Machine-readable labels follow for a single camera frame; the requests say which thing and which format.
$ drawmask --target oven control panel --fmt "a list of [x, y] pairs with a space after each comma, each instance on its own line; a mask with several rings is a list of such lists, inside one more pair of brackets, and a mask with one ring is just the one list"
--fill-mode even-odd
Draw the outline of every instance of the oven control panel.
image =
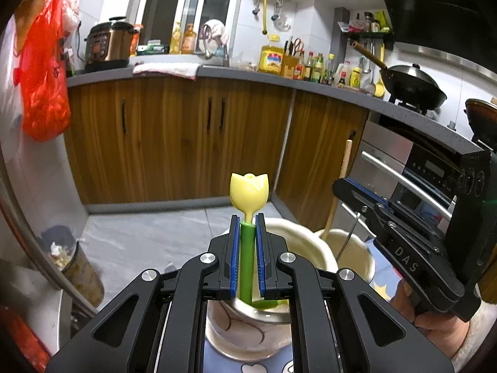
[[437, 155], [413, 144], [406, 168], [419, 179], [445, 194], [449, 200], [454, 197], [459, 170]]

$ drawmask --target range hood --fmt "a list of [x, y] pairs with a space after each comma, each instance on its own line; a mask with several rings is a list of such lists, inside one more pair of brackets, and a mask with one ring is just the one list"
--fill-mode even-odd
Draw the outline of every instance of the range hood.
[[385, 0], [398, 42], [497, 73], [497, 0]]

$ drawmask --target tile floor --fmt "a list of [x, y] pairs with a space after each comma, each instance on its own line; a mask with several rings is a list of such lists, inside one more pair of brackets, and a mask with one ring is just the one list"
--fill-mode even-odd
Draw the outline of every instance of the tile floor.
[[[262, 212], [281, 217], [272, 203]], [[178, 269], [206, 251], [211, 238], [229, 228], [233, 214], [242, 215], [228, 206], [88, 217], [81, 245], [105, 287], [99, 309], [143, 270]]]

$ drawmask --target silver screw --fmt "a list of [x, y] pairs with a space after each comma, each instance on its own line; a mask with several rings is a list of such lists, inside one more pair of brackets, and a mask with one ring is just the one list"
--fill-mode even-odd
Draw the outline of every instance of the silver screw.
[[350, 269], [342, 269], [339, 273], [339, 276], [343, 280], [352, 280], [355, 278], [355, 273]]
[[153, 269], [146, 270], [145, 272], [142, 273], [142, 279], [150, 282], [154, 280], [157, 277], [157, 272], [155, 272]]
[[287, 264], [291, 264], [292, 262], [294, 262], [294, 260], [297, 259], [297, 257], [295, 256], [295, 254], [292, 253], [282, 253], [280, 255], [280, 259]]
[[200, 256], [200, 262], [204, 264], [211, 264], [216, 260], [216, 256], [211, 253], [205, 253]]

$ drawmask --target wooden ladle handle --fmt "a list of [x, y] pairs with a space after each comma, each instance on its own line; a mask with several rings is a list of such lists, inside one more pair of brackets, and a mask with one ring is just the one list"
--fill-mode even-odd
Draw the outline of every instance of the wooden ladle handle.
[[366, 56], [368, 59], [370, 59], [374, 64], [379, 66], [382, 70], [386, 70], [388, 67], [386, 64], [384, 64], [380, 59], [378, 59], [374, 54], [372, 54], [370, 51], [364, 48], [359, 42], [354, 41], [352, 43], [352, 47], [356, 49], [356, 51], [362, 53], [364, 56]]

